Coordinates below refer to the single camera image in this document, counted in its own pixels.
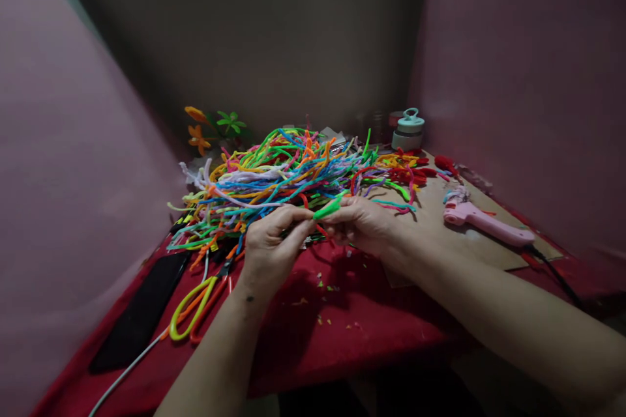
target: white cable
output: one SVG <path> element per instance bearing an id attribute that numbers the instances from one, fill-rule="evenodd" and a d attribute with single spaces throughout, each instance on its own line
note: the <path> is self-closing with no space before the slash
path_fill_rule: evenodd
<path id="1" fill-rule="evenodd" d="M 200 281 L 200 283 L 203 283 L 206 279 L 207 279 L 207 275 L 209 274 L 209 252 L 207 252 L 207 255 L 205 257 L 205 262 L 204 262 L 204 276 L 202 277 L 202 280 Z M 96 403 L 96 405 L 93 407 L 93 409 L 91 409 L 91 412 L 89 413 L 89 417 L 93 417 L 96 412 L 98 412 L 98 409 L 100 408 L 100 406 L 102 405 L 103 402 L 105 402 L 106 398 L 109 397 L 111 395 L 111 393 L 113 391 L 115 391 L 115 388 L 117 387 L 117 385 L 132 371 L 133 368 L 135 368 L 135 365 L 138 364 L 139 362 L 141 362 L 142 358 L 150 351 L 152 350 L 152 348 L 159 343 L 159 341 L 161 340 L 161 336 L 165 333 L 167 333 L 170 330 L 170 327 L 166 327 L 165 330 L 163 332 L 161 332 L 156 339 L 150 344 L 148 345 L 145 350 L 139 355 L 139 357 L 135 358 L 135 360 L 133 361 L 133 363 L 131 363 L 130 365 L 128 365 L 128 368 L 126 368 L 124 370 L 124 373 L 122 373 L 119 378 L 117 378 L 113 384 L 106 390 L 106 392 L 104 394 L 102 394 L 102 397 L 100 398 L 100 400 Z"/>

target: cardboard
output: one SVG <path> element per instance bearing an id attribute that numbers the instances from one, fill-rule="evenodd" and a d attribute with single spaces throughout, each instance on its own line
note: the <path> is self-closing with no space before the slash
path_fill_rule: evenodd
<path id="1" fill-rule="evenodd" d="M 427 152 L 425 156 L 430 159 L 428 167 L 436 168 L 434 157 Z M 480 190 L 464 180 L 470 193 L 470 201 L 479 209 L 495 212 L 495 218 L 514 227 L 526 227 L 518 218 L 507 212 L 502 206 L 483 194 Z M 417 198 L 421 208 L 415 203 L 415 214 L 398 214 L 404 223 L 415 226 L 415 235 L 428 236 L 429 242 L 437 242 L 441 246 L 441 254 L 461 254 L 468 262 L 483 262 L 502 270 L 511 270 L 526 267 L 528 264 L 518 254 L 516 248 L 501 243 L 499 240 L 487 235 L 472 225 L 466 224 L 460 227 L 448 225 L 443 222 L 443 197 L 456 187 L 457 181 L 451 179 L 446 182 L 440 177 L 428 178 L 425 187 L 417 192 Z M 385 199 L 397 203 L 406 203 L 402 196 L 392 189 L 374 188 L 370 192 L 369 199 Z M 549 260 L 563 257 L 563 254 L 540 237 L 535 240 L 535 247 Z M 412 285 L 412 282 L 385 269 L 387 279 L 392 287 Z"/>

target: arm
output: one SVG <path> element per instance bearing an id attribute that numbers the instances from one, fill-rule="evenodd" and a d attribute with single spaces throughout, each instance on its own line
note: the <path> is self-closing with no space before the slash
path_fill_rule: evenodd
<path id="1" fill-rule="evenodd" d="M 232 294 L 156 411 L 156 417 L 236 416 L 248 391 L 263 314 L 291 272 L 313 213 L 281 207 L 253 223 L 246 259 Z M 285 240 L 281 232 L 300 221 Z"/>
<path id="2" fill-rule="evenodd" d="M 356 197 L 344 205 L 324 219 L 329 234 L 379 255 L 486 347 L 579 409 L 623 412 L 626 339 L 617 332 L 528 282 L 445 253 L 377 204 Z"/>

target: black cable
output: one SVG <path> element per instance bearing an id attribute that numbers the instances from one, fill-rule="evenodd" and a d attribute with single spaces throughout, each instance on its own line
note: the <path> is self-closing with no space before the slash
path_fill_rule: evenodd
<path id="1" fill-rule="evenodd" d="M 576 292 L 574 291 L 574 289 L 569 286 L 569 284 L 563 278 L 563 276 L 559 274 L 559 272 L 552 266 L 552 264 L 550 264 L 550 262 L 548 262 L 548 259 L 546 259 L 546 257 L 541 253 L 541 251 L 539 251 L 533 244 L 528 244 L 524 246 L 524 249 L 530 252 L 530 254 L 532 254 L 536 258 L 540 259 L 546 266 L 548 266 L 548 268 L 550 269 L 554 277 L 556 277 L 556 279 L 559 281 L 559 283 L 563 287 L 563 290 L 565 291 L 565 293 L 567 293 L 567 296 L 569 296 L 569 298 L 572 300 L 572 303 L 574 303 L 574 306 L 576 306 L 581 311 L 585 311 L 585 307 L 582 304 L 582 301 L 580 300 Z"/>

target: jar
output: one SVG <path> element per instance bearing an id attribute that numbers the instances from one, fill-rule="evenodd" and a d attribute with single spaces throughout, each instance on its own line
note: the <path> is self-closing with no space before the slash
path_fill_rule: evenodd
<path id="1" fill-rule="evenodd" d="M 409 108 L 398 120 L 398 128 L 393 132 L 391 148 L 403 151 L 417 150 L 422 147 L 424 119 L 417 116 L 417 108 Z"/>

